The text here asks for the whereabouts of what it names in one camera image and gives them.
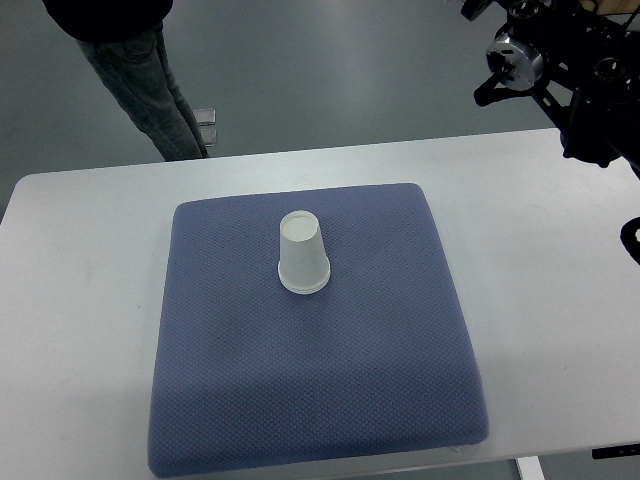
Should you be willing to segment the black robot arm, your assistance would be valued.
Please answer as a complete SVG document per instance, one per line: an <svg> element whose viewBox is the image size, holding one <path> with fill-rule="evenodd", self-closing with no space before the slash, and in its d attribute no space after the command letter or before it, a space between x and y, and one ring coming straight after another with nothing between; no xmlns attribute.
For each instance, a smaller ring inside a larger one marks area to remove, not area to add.
<svg viewBox="0 0 640 480"><path fill-rule="evenodd" d="M530 97L560 133L566 158L639 170L639 15L623 23L580 1L502 1L506 21L485 54L491 73L474 92L484 107Z"/></svg>

